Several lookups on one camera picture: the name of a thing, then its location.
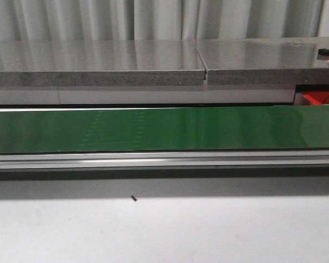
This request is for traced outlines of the grey stone slab right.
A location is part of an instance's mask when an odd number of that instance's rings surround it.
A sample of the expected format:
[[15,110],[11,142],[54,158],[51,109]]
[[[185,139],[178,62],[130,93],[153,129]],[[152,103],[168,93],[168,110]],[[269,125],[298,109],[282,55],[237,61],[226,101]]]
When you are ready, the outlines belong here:
[[329,84],[329,37],[197,40],[209,85]]

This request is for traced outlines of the grey stone slab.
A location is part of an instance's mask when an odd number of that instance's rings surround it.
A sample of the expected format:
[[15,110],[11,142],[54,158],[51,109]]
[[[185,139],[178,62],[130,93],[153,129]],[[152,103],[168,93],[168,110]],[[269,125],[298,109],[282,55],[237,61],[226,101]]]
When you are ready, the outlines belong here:
[[0,87],[201,85],[188,41],[0,41]]
[[197,40],[209,85],[329,84],[329,37]]

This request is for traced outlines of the green conveyor belt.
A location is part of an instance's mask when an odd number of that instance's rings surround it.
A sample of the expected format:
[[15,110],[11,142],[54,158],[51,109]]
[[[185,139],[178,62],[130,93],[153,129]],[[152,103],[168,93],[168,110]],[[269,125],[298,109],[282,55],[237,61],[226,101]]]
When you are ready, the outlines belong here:
[[283,148],[329,148],[329,105],[0,111],[0,154]]

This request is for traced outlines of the red plastic bin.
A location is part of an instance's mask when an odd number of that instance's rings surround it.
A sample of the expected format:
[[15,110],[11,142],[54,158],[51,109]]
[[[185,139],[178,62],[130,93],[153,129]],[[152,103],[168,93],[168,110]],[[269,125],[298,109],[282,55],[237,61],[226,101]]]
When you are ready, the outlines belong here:
[[314,91],[314,92],[304,92],[303,97],[309,101],[311,105],[324,105],[329,104],[329,97],[327,97],[328,92]]

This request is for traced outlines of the grey stone slab left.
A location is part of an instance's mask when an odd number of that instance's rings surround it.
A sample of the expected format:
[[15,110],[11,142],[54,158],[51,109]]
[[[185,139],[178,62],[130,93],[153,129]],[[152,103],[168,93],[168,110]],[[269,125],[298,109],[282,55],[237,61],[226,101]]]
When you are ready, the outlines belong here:
[[0,87],[201,85],[188,41],[0,41]]

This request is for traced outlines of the small electronic sensor module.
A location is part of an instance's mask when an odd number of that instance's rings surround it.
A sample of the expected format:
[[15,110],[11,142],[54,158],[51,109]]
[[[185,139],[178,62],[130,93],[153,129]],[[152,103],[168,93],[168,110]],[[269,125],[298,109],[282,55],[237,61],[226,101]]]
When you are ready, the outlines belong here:
[[326,60],[329,62],[329,49],[321,48],[317,51],[317,59],[318,60]]

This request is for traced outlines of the white curtain backdrop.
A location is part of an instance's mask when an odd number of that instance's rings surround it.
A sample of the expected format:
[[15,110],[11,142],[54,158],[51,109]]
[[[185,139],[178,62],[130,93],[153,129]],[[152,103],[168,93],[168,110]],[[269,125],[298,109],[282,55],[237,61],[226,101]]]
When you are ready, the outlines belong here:
[[0,41],[329,36],[329,1],[0,1]]

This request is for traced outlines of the aluminium conveyor side rail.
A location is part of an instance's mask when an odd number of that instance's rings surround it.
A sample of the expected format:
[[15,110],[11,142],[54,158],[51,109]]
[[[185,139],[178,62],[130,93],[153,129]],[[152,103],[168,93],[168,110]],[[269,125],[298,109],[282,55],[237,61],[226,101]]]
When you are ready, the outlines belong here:
[[329,150],[0,155],[0,170],[329,164]]

